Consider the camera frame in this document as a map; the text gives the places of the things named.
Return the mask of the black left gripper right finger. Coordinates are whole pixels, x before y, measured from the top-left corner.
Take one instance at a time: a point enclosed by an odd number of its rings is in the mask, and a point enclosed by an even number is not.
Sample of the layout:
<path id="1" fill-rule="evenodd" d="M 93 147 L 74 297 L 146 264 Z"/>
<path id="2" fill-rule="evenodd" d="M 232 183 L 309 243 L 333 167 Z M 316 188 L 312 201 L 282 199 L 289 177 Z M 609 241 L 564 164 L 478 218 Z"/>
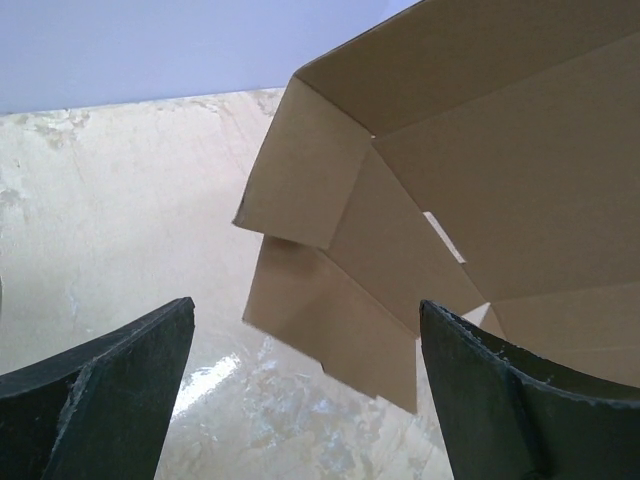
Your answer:
<path id="1" fill-rule="evenodd" d="M 456 479 L 636 479 L 639 390 L 420 304 L 421 350 Z"/>

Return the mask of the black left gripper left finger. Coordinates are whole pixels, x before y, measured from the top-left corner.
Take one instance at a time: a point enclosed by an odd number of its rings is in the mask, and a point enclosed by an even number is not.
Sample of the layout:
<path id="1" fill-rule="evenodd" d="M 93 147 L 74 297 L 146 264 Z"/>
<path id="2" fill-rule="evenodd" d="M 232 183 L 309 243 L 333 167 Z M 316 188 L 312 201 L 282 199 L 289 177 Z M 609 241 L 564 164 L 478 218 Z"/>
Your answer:
<path id="1" fill-rule="evenodd" d="M 193 335 L 179 298 L 2 375 L 2 478 L 153 478 Z"/>

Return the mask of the brown cardboard box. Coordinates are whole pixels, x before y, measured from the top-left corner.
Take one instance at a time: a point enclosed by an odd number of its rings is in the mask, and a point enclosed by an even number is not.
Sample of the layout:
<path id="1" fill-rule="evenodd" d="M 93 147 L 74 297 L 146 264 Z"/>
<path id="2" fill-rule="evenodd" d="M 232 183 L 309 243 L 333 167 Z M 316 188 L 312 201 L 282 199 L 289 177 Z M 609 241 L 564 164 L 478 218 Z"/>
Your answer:
<path id="1" fill-rule="evenodd" d="M 639 382 L 639 5 L 422 1 L 291 77 L 243 318 L 415 412 L 419 305 Z"/>

